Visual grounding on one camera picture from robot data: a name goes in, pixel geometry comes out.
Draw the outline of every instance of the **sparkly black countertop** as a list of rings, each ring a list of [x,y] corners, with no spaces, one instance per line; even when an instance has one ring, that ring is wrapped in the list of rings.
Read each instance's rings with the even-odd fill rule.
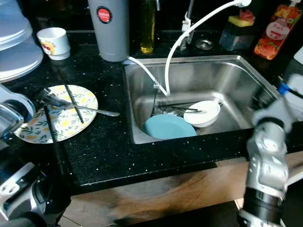
[[[131,40],[131,56],[136,58],[165,58],[178,34],[156,35],[153,54],[140,53],[137,40]],[[195,34],[196,38],[205,35]],[[216,32],[207,33],[207,38],[217,39]],[[120,62],[102,60],[94,33],[69,33],[72,46],[70,58],[51,61],[47,56],[41,65],[24,77],[4,83],[14,92],[28,96],[43,87],[62,84],[55,69],[64,70],[69,84],[92,91],[100,109],[120,112],[119,117],[97,114],[94,121],[76,136],[59,142],[65,167],[65,177],[71,194],[85,193],[129,183],[151,180],[216,167],[215,161],[246,157],[246,141],[252,130],[224,132],[191,138],[160,141],[136,145],[130,139],[126,112],[126,95],[123,83],[123,68]],[[201,51],[190,46],[185,52],[177,51],[175,57],[203,56],[227,53],[218,45],[211,51]],[[280,53],[275,60],[267,61],[249,52],[241,55],[254,66],[270,83],[276,84],[278,76],[285,71],[303,73],[301,65],[291,60],[292,53]],[[303,150],[301,122],[295,123],[287,138],[288,151]],[[59,174],[58,160],[52,144],[30,144],[13,136],[8,141],[26,161],[32,161],[47,174]]]

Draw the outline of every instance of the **plate with lemon pattern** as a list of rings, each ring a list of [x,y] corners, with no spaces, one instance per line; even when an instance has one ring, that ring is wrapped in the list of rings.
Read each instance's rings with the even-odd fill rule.
[[[69,85],[68,87],[77,105],[98,109],[98,101],[91,91],[76,85]],[[54,93],[59,98],[71,102],[64,85],[49,87],[49,89],[51,93]],[[48,106],[47,108],[49,109],[49,115],[57,141],[66,140],[78,134],[84,130],[96,116],[95,111],[79,109],[84,121],[82,124],[74,108],[64,109],[54,106]],[[29,143],[46,144],[53,142],[43,108],[37,111],[30,122],[22,124],[14,133],[17,137]]]

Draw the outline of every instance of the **gray thermos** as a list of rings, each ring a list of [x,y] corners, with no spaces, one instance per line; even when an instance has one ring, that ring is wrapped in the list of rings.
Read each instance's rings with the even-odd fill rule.
[[[89,0],[98,48],[106,61],[129,56],[128,0]]]

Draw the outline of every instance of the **yellow sponge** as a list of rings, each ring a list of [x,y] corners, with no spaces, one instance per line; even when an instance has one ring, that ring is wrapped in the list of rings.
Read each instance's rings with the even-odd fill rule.
[[[254,21],[240,20],[239,16],[229,16],[228,21],[238,27],[252,26]]]

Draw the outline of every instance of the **kitchen sink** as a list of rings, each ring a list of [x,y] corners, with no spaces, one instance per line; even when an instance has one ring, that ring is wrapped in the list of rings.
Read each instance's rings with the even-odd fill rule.
[[[166,59],[140,59],[164,86]],[[159,141],[142,131],[150,117],[154,98],[153,81],[135,63],[124,62],[124,77],[135,144]],[[214,100],[222,104],[216,122],[206,128],[196,128],[197,135],[252,128],[254,111],[277,96],[269,84],[244,58],[238,55],[174,58],[169,68],[170,96],[160,91],[157,104],[180,104]],[[161,114],[163,109],[156,108]]]

